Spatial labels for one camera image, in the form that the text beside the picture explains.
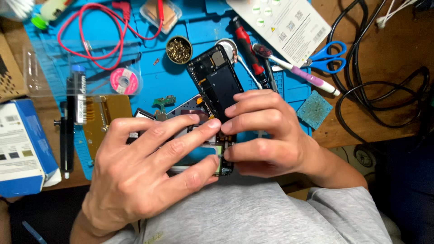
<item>instruction sheet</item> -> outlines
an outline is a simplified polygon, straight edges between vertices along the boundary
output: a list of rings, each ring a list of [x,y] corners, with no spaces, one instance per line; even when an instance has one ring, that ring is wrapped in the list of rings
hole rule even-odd
[[[289,63],[301,67],[331,31],[307,0],[226,0]]]
[[[39,175],[44,172],[15,103],[0,105],[0,181]]]

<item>plastic bottle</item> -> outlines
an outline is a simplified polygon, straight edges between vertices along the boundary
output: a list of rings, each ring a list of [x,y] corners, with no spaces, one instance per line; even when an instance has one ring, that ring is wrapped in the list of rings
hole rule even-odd
[[[50,21],[56,20],[73,0],[48,0],[37,14],[31,19],[32,23],[41,30],[47,29]]]

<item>blue silicone repair mat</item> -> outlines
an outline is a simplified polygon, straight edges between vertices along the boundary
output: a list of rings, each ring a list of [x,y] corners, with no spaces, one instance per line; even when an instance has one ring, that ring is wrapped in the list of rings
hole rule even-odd
[[[111,1],[96,0],[106,6],[111,6]],[[189,98],[198,94],[198,90],[191,80],[186,70],[186,65],[177,65],[172,63],[167,55],[165,55],[165,46],[169,38],[173,36],[184,36],[189,39],[193,45],[193,57],[201,54],[207,49],[211,48],[215,42],[221,38],[234,39],[234,30],[229,26],[229,21],[235,16],[235,12],[230,10],[221,0],[172,0],[174,4],[182,9],[182,17],[174,26],[168,35],[161,33],[156,39],[143,41],[134,36],[130,31],[127,31],[125,42],[138,43],[135,48],[126,48],[126,57],[131,58],[141,52],[142,57],[140,60],[140,72],[143,78],[143,89],[135,96],[130,97],[132,113],[137,108],[144,109],[150,113],[154,113],[156,108],[152,107],[155,98],[164,97],[167,95],[174,95],[177,98],[175,106],[182,104]],[[53,47],[56,43],[56,35],[69,16],[78,11],[82,5],[88,3],[86,0],[77,0],[73,5],[69,6],[61,17],[55,22],[51,23],[48,30],[41,31],[37,29],[30,21],[24,23],[27,34],[33,48],[38,50],[38,61],[45,74],[45,77],[50,85],[53,95],[56,96],[56,89],[59,80],[65,80],[69,76],[68,60],[65,60],[67,55],[55,55],[56,52],[63,52],[59,46]],[[157,28],[150,26],[150,24],[141,16],[139,9],[143,1],[132,0],[132,16],[130,25],[143,36],[151,37],[157,31]],[[39,12],[40,5],[35,8],[35,13]],[[257,35],[251,31],[249,26],[244,23],[247,33],[250,35],[252,43],[263,42],[257,39]],[[119,39],[118,30],[113,20],[105,13],[97,10],[91,10],[85,13],[83,19],[83,32],[87,40],[97,41],[114,41]],[[78,19],[71,22],[69,27],[65,30],[63,40],[68,43],[74,43],[76,46],[81,45],[78,29]],[[240,43],[235,38],[235,43],[239,46]],[[107,48],[107,52],[111,51],[112,45]],[[154,65],[156,59],[159,58],[160,62]],[[86,66],[86,76],[90,77],[95,73],[101,72],[97,70],[91,62],[83,62],[82,65]],[[248,76],[246,70],[240,65],[234,66],[235,72],[243,86],[244,90],[256,89],[255,83]],[[274,73],[279,93],[295,110],[297,110],[306,98],[310,95],[310,85],[294,76],[290,72],[276,72]],[[55,97],[57,103],[65,100],[63,96]],[[302,129],[311,135],[311,128],[301,123]],[[89,155],[84,132],[81,126],[75,127],[75,149],[81,161],[83,171],[87,179],[92,177],[92,160]]]

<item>blue sponge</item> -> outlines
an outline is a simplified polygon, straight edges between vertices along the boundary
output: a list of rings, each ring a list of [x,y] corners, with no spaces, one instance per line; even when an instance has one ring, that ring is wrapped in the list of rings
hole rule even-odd
[[[297,111],[297,116],[317,130],[332,108],[317,91],[313,91]]]

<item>blue scissors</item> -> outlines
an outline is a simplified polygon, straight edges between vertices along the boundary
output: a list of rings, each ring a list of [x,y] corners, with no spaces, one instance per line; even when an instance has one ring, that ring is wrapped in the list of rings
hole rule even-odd
[[[328,54],[327,49],[329,49],[329,47],[334,44],[341,46],[342,51],[338,54],[332,54],[332,55]],[[347,51],[347,46],[345,45],[345,43],[341,41],[329,42],[317,53],[310,56],[302,65],[302,67],[311,67],[311,68],[319,69],[329,74],[336,74],[337,72],[341,71],[345,67],[345,64],[347,64],[347,61],[344,58],[340,57],[346,51]],[[334,61],[340,61],[341,65],[335,71],[331,71],[329,70],[327,64]]]

